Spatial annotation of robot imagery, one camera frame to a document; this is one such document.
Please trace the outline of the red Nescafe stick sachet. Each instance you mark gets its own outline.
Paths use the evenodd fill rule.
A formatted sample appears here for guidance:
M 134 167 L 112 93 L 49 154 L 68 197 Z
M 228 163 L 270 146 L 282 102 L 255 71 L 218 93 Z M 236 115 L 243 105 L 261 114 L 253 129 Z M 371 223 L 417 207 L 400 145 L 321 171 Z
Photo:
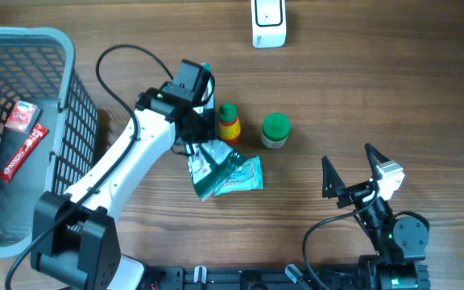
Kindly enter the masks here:
M 23 144 L 15 152 L 8 164 L 0 171 L 0 178 L 6 183 L 10 182 L 26 158 L 34 151 L 39 142 L 48 134 L 49 129 L 43 125 L 36 124 L 31 133 L 26 137 Z

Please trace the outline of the teal wet wipes pack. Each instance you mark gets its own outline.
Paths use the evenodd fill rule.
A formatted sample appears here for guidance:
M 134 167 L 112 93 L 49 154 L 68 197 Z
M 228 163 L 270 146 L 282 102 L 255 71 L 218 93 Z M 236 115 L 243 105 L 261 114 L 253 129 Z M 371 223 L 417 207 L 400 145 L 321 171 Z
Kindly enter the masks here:
M 236 169 L 217 191 L 217 195 L 256 189 L 263 189 L 263 171 L 258 156 L 250 158 L 243 166 Z

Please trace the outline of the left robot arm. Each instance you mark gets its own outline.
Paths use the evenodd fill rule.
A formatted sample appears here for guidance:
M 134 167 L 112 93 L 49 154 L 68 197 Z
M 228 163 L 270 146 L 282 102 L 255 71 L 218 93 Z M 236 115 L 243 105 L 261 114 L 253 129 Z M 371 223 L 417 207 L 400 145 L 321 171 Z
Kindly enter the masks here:
M 214 80 L 167 82 L 141 93 L 127 129 L 94 167 L 63 194 L 37 201 L 31 267 L 74 289 L 147 289 L 147 266 L 122 253 L 117 221 L 163 153 L 213 138 L 202 112 L 214 89 Z

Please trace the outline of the green 3M gloves package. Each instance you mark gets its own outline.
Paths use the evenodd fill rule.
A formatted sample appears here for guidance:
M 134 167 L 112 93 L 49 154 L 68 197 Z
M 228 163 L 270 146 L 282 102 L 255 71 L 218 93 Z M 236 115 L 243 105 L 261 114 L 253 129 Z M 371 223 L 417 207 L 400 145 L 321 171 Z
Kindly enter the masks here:
M 185 146 L 188 169 L 196 195 L 202 200 L 216 195 L 247 158 L 227 143 L 215 139 Z

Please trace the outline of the red tissue packet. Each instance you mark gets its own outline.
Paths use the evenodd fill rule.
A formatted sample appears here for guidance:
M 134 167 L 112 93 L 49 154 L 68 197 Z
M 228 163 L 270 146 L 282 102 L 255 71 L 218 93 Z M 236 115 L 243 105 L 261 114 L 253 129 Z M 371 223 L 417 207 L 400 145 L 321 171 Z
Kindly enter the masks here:
M 30 133 L 35 125 L 41 109 L 27 101 L 17 101 L 8 116 L 5 128 L 18 133 Z

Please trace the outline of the green lid jar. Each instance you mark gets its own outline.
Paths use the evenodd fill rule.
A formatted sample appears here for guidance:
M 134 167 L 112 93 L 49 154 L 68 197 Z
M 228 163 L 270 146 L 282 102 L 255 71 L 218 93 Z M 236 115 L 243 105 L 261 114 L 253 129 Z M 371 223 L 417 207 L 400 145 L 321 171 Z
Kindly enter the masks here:
M 265 147 L 279 149 L 286 143 L 290 131 L 291 123 L 285 114 L 269 114 L 263 121 L 261 141 Z

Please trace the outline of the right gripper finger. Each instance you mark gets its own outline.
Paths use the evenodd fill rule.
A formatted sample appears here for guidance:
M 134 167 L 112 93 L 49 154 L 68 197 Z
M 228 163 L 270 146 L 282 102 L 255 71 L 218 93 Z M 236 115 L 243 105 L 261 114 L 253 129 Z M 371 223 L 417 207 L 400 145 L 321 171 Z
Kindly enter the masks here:
M 377 177 L 377 169 L 376 166 L 378 164 L 383 164 L 389 161 L 389 159 L 381 154 L 374 146 L 372 146 L 370 143 L 366 143 L 364 145 L 366 154 L 367 154 L 367 159 L 371 168 L 372 176 Z
M 346 186 L 329 158 L 327 156 L 322 157 L 321 163 L 323 173 L 322 196 L 330 199 L 344 195 Z

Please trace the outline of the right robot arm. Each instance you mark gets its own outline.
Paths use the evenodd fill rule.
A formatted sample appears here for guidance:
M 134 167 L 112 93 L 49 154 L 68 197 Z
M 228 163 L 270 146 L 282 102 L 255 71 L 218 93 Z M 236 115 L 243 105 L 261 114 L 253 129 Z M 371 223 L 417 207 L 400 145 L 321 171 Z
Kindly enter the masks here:
M 394 213 L 389 200 L 404 181 L 404 169 L 375 147 L 365 145 L 371 177 L 346 186 L 328 157 L 321 159 L 324 198 L 336 198 L 339 209 L 352 206 L 353 217 L 375 253 L 356 264 L 318 267 L 315 275 L 329 289 L 429 289 L 429 273 L 421 262 L 430 224 L 412 211 Z

